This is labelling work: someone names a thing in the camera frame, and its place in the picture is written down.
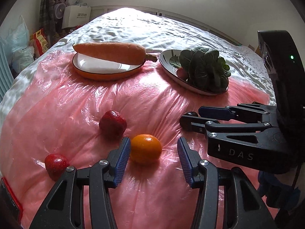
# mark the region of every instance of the red fruit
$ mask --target red fruit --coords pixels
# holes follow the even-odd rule
[[[127,122],[116,111],[107,111],[99,123],[102,134],[108,139],[118,139],[123,136],[127,128]]]
[[[177,77],[185,81],[189,78],[189,74],[182,67],[180,67],[177,70]]]
[[[68,166],[70,166],[68,159],[61,154],[50,154],[45,158],[45,169],[55,182]]]

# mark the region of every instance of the orange fruit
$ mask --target orange fruit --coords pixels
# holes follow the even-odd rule
[[[131,140],[130,159],[138,164],[156,162],[162,153],[160,141],[150,134],[140,134]]]

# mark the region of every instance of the white wall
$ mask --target white wall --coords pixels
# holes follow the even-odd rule
[[[22,15],[26,26],[33,34],[39,30],[40,0],[17,0],[0,26],[0,36],[6,38],[10,28],[18,25],[19,16]]]
[[[289,0],[83,0],[89,6],[144,6],[201,21],[257,47],[257,30],[287,30],[305,62],[305,23]]]

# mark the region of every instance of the carrot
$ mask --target carrot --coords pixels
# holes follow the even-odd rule
[[[146,60],[157,61],[155,56],[146,54],[143,46],[132,43],[81,43],[73,45],[73,48],[80,54],[121,64],[141,65]]]

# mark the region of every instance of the oval plate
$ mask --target oval plate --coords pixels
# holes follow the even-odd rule
[[[120,64],[92,58],[80,53],[76,53],[73,57],[73,67],[76,72],[85,78],[97,81],[114,81],[127,78],[137,73],[142,65]]]
[[[165,69],[165,73],[171,78],[173,79],[176,83],[180,84],[182,87],[192,91],[192,92],[195,92],[197,94],[200,94],[200,95],[209,95],[209,96],[215,96],[215,95],[220,95],[220,94],[223,94],[225,92],[222,92],[222,93],[213,93],[213,92],[209,92],[209,91],[203,91],[201,89],[198,89],[198,88],[195,88],[191,85],[189,85],[186,81],[180,79],[177,77],[177,68],[176,67],[173,67],[171,64],[170,64],[170,58],[172,56],[179,56],[181,53],[181,50],[166,50],[166,51],[163,51],[162,53],[160,53],[159,55],[159,61],[161,63],[161,65],[163,66],[163,68]]]

